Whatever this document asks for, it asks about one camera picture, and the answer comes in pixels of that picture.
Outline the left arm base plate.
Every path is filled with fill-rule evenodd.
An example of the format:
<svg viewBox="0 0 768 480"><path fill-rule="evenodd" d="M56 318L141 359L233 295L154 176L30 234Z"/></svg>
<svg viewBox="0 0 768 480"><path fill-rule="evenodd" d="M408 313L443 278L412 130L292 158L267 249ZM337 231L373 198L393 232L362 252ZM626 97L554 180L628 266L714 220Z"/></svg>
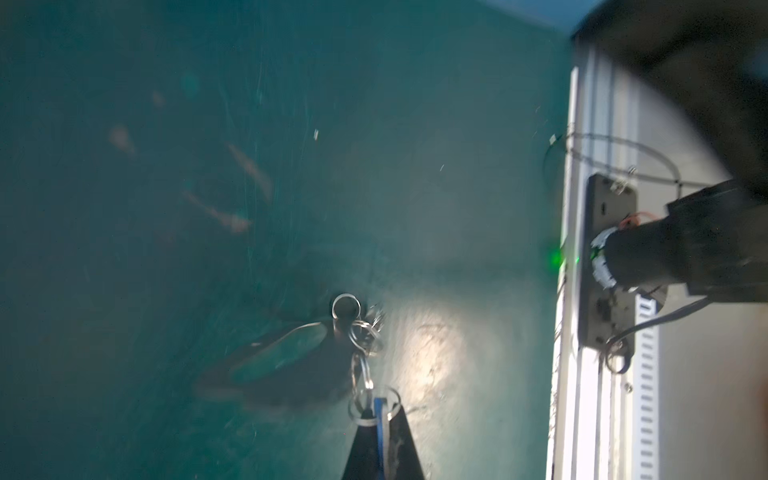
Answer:
<svg viewBox="0 0 768 480"><path fill-rule="evenodd" d="M630 188L617 192L613 185L613 179L594 174L588 179L585 194L578 340L581 346L595 350L603 349L613 335L635 324L635 295L610 273L604 247L622 221L636 212L637 195Z"/></svg>

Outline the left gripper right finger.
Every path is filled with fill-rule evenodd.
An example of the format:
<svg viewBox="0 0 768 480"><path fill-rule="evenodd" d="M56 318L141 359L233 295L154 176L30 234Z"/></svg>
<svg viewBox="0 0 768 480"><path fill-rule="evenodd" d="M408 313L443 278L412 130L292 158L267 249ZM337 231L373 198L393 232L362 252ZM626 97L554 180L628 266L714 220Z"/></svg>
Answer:
<svg viewBox="0 0 768 480"><path fill-rule="evenodd" d="M395 480L424 480L425 474L418 456L406 412L401 408L388 423L386 443L386 478Z"/></svg>

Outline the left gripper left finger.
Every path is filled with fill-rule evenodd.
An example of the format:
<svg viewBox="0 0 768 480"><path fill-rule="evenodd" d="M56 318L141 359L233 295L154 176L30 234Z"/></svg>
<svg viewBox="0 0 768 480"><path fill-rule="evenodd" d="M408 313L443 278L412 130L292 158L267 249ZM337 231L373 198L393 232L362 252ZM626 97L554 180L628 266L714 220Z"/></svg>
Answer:
<svg viewBox="0 0 768 480"><path fill-rule="evenodd" d="M377 480L380 478L378 419L365 413L357 426L342 474L342 480Z"/></svg>

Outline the silver key blue head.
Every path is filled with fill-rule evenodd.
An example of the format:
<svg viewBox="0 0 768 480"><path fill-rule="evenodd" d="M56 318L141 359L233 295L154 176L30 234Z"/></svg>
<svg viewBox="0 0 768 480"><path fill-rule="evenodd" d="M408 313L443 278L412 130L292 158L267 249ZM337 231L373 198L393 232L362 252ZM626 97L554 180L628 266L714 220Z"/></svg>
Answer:
<svg viewBox="0 0 768 480"><path fill-rule="evenodd" d="M386 397L375 397L373 402L376 420L378 478L387 480L389 477L389 408Z"/></svg>

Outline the metal keyring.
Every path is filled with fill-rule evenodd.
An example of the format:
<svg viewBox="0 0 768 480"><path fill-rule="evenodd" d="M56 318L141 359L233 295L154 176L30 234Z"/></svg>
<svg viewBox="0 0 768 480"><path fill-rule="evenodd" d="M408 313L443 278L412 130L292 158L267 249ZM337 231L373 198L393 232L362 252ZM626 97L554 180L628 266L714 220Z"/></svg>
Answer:
<svg viewBox="0 0 768 480"><path fill-rule="evenodd" d="M352 348L350 419L361 427L384 427L402 408L402 397L392 386L375 383L371 360L385 350L385 312L378 304L364 306L352 293L341 293L331 303L335 327Z"/></svg>

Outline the metal key holder plate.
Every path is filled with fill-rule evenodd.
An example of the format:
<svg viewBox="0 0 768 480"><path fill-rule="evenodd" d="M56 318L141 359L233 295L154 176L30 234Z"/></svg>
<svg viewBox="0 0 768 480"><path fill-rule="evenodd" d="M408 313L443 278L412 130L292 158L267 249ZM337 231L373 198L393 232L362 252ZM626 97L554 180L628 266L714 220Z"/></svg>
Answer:
<svg viewBox="0 0 768 480"><path fill-rule="evenodd" d="M352 389L354 347L329 318L288 325L230 352L199 377L212 400L250 410L305 410L331 404Z"/></svg>

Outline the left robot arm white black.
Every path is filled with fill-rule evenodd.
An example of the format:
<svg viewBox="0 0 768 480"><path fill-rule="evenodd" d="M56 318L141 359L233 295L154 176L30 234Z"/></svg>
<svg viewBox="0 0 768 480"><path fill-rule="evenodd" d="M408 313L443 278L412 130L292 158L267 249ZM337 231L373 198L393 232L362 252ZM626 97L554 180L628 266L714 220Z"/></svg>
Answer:
<svg viewBox="0 0 768 480"><path fill-rule="evenodd" d="M636 407L577 331L587 177L657 207L718 177L674 141L630 54L696 46L699 1L362 1L358 205L392 284L388 371L429 479L623 477Z"/></svg>

